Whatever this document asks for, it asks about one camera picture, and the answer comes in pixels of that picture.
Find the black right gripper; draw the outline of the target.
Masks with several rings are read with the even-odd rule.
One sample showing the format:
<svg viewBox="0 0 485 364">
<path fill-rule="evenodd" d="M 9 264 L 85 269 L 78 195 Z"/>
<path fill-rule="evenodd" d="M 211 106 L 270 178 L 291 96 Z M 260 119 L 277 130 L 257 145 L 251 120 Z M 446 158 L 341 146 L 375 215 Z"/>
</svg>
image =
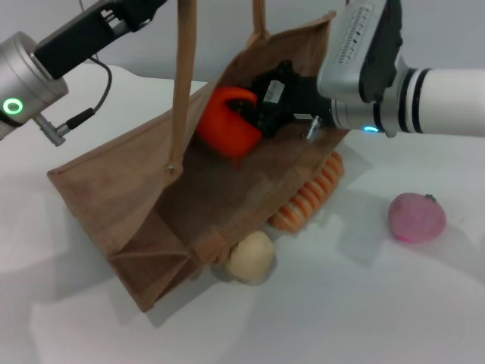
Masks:
<svg viewBox="0 0 485 364">
<path fill-rule="evenodd" d="M 331 101 L 322 97 L 315 77 L 303 77 L 290 60 L 259 74 L 252 80 L 257 103 L 231 99 L 226 106 L 241 118 L 261 129 L 265 139 L 273 138 L 286 124 L 321 119 L 322 127 L 333 126 Z"/>
</svg>

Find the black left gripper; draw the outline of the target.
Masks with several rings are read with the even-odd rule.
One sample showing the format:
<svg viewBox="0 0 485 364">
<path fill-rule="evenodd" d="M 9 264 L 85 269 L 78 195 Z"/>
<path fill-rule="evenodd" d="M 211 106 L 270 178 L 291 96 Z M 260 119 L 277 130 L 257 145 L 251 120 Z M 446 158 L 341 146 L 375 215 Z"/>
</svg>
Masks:
<svg viewBox="0 0 485 364">
<path fill-rule="evenodd" d="M 98 1 L 43 39 L 33 54 L 52 78 L 60 79 L 113 41 L 148 25 L 165 3 Z"/>
</svg>

